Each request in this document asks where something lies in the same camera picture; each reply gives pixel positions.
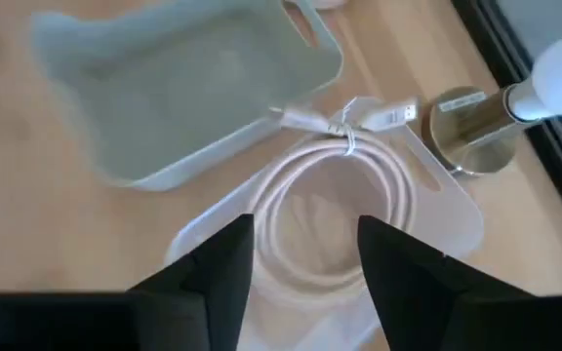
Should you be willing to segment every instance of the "tray handle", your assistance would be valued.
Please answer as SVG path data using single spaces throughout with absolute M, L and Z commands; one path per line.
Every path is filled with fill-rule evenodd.
M 299 7 L 299 10 L 301 10 L 309 26 L 311 26 L 320 47 L 341 53 L 340 45 L 335 36 L 331 30 L 329 30 L 318 12 L 309 4 L 309 0 L 294 0 L 294 2 Z

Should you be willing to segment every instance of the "light blue tray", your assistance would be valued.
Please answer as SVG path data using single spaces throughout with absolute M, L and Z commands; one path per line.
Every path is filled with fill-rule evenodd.
M 273 133 L 269 107 L 339 75 L 338 43 L 298 5 L 316 47 L 281 1 L 179 0 L 112 20 L 37 14 L 34 48 L 79 107 L 73 125 L 99 169 L 119 185 L 165 190 Z

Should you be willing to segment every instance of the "white object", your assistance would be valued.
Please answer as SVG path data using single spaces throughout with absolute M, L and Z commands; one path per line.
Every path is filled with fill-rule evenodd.
M 360 97 L 349 106 L 347 122 L 356 122 L 381 106 L 382 102 L 374 98 Z M 334 119 L 341 121 L 341 115 L 342 111 Z M 395 149 L 412 171 L 417 209 L 410 234 L 454 257 L 477 248 L 483 236 L 482 215 L 422 141 L 406 126 L 379 135 L 379 140 Z M 382 198 L 375 192 L 378 183 L 354 166 L 350 157 L 331 159 L 303 174 L 288 190 L 281 204 L 278 230 L 283 232 L 281 244 L 296 245 L 288 254 L 297 261 L 323 272 L 355 265 L 358 257 L 353 233 L 358 216 L 384 219 Z M 421 180 L 422 169 L 432 176 L 435 188 Z M 166 263 L 189 253 L 245 213 L 266 170 L 181 230 L 167 252 Z M 367 291 L 344 305 L 304 311 L 270 301 L 251 289 L 238 349 L 347 351 L 367 341 L 378 326 Z
M 525 121 L 562 115 L 562 39 L 539 56 L 531 77 L 511 90 L 508 105 Z

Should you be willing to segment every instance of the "lamp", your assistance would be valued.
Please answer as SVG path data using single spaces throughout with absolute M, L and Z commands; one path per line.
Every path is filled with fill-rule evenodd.
M 515 139 L 540 121 L 562 116 L 562 39 L 535 62 L 532 75 L 492 96 L 459 87 L 438 97 L 422 136 L 452 172 L 491 174 L 513 158 Z

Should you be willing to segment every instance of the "clear plastic tray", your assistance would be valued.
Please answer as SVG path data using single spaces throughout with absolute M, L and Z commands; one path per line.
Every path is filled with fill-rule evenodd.
M 352 120 L 363 110 L 379 105 L 374 98 L 359 98 L 347 116 Z M 381 138 L 404 157 L 414 174 L 418 212 L 410 234 L 453 257 L 465 256 L 477 248 L 483 238 L 482 214 L 460 185 L 408 127 L 388 131 Z M 347 231 L 347 245 L 355 246 L 358 216 L 379 217 L 381 202 L 370 196 L 374 192 L 371 180 L 357 173 L 349 162 L 352 161 L 335 159 L 297 180 L 282 206 L 288 213 L 280 221 L 284 223 L 287 219 L 284 229 L 294 232 L 302 223 L 310 226 L 311 231 L 321 228 L 325 236 Z M 166 262 L 190 252 L 246 212 L 257 177 L 254 175 L 180 231 L 168 250 Z M 345 204 L 354 212 L 344 210 Z M 340 250 L 337 257 L 358 259 L 353 250 Z M 257 290 L 251 290 L 239 349 L 352 350 L 365 342 L 378 325 L 377 312 L 367 291 L 354 303 L 335 310 L 307 312 L 276 306 L 258 295 Z
M 32 16 L 36 56 L 78 108 L 112 182 L 165 190 L 278 130 L 270 106 L 308 99 L 341 70 L 341 50 L 306 0 L 317 45 L 283 2 L 178 0 L 116 19 Z

